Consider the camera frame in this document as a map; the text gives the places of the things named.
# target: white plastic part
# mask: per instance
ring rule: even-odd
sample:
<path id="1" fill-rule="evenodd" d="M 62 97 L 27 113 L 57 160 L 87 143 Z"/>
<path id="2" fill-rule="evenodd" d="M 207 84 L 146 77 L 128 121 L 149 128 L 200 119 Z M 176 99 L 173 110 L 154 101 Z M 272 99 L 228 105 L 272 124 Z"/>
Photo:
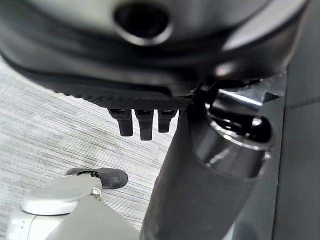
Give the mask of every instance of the white plastic part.
<path id="1" fill-rule="evenodd" d="M 36 216 L 30 226 L 27 240 L 45 240 L 67 216 Z"/>
<path id="2" fill-rule="evenodd" d="M 60 177 L 28 192 L 22 200 L 21 209 L 34 215 L 68 214 L 80 199 L 92 195 L 94 189 L 102 190 L 101 181 L 88 174 Z"/>
<path id="3" fill-rule="evenodd" d="M 27 240 L 29 229 L 35 215 L 16 209 L 10 217 L 6 231 L 6 240 Z"/>
<path id="4" fill-rule="evenodd" d="M 91 239 L 138 240 L 139 231 L 108 205 L 93 196 L 86 196 L 46 238 L 46 240 Z"/>

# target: round hole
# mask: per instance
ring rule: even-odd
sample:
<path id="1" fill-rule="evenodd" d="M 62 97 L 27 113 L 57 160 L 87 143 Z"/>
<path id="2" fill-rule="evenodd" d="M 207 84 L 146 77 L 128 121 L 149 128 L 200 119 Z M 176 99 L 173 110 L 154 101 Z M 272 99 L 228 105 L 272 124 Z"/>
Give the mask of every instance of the round hole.
<path id="1" fill-rule="evenodd" d="M 120 35 L 137 45 L 158 44 L 170 35 L 168 15 L 151 4 L 133 3 L 120 6 L 114 13 L 114 21 L 119 27 Z"/>

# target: floor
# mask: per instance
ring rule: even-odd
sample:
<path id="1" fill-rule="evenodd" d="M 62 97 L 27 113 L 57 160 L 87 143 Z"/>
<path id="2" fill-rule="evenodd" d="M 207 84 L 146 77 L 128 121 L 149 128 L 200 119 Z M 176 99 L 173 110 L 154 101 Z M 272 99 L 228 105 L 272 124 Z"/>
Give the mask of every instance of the floor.
<path id="1" fill-rule="evenodd" d="M 177 126 L 152 141 L 121 137 L 107 109 L 37 86 L 0 60 L 0 239 L 24 193 L 75 167 L 119 168 L 127 185 L 103 192 L 104 202 L 141 228 L 162 161 Z"/>

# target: gray carpet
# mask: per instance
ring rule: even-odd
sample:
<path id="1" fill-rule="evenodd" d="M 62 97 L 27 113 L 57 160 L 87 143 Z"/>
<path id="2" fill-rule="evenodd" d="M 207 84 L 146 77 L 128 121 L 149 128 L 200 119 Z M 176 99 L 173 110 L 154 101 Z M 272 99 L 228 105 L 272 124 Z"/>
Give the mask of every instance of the gray carpet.
<path id="1" fill-rule="evenodd" d="M 107 109 L 37 86 L 0 60 L 0 239 L 26 191 L 75 167 L 126 171 L 128 184 L 104 191 L 104 202 L 140 229 L 177 117 L 158 133 L 155 115 L 152 141 L 140 141 L 133 121 L 133 136 L 121 137 Z"/>

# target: black shoe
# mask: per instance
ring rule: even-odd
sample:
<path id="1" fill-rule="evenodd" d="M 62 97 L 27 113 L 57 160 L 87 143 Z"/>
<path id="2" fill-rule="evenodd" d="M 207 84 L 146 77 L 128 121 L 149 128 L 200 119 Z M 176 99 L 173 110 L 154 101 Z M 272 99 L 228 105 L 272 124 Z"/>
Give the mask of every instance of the black shoe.
<path id="1" fill-rule="evenodd" d="M 128 182 L 128 175 L 115 168 L 72 168 L 65 175 L 81 175 L 91 174 L 92 177 L 99 178 L 103 189 L 119 189 L 125 186 Z"/>

